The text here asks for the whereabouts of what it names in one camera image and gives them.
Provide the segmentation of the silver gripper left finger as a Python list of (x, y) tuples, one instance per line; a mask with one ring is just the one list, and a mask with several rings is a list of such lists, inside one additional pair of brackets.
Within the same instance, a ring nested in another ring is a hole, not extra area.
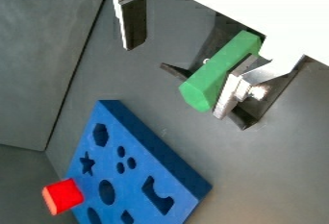
[(122, 45), (135, 49), (148, 39), (148, 0), (113, 0), (119, 21)]

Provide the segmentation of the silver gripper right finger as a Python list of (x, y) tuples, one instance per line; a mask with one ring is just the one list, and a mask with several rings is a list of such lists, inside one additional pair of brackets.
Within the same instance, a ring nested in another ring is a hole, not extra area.
[(263, 57), (248, 55), (230, 69), (214, 106), (214, 117), (260, 120), (296, 77), (305, 60), (288, 68)]

